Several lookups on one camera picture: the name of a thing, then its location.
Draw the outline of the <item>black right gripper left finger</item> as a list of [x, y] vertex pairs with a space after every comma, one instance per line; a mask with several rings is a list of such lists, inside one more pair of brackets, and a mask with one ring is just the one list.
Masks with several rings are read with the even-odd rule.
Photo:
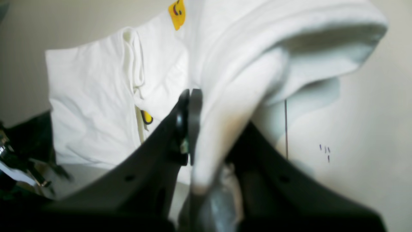
[[168, 219], [177, 175], [187, 165], [190, 91], [130, 157], [96, 182], [35, 213], [39, 232], [174, 232]]

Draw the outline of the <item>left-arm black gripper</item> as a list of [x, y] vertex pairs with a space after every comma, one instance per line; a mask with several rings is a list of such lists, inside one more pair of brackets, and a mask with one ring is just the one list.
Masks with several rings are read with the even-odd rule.
[[6, 127], [1, 123], [0, 160], [10, 168], [29, 174], [37, 183], [36, 186], [31, 186], [25, 182], [15, 181], [1, 171], [1, 200], [24, 195], [26, 190], [20, 190], [18, 183], [48, 188], [51, 181], [37, 170], [37, 165], [51, 169], [59, 178], [73, 180], [72, 176], [57, 164], [49, 111], [12, 127]]

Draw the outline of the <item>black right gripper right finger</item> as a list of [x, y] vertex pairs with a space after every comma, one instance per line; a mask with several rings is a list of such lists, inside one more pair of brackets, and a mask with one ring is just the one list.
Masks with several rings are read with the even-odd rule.
[[377, 212], [305, 175], [252, 122], [192, 224], [202, 232], [386, 231]]

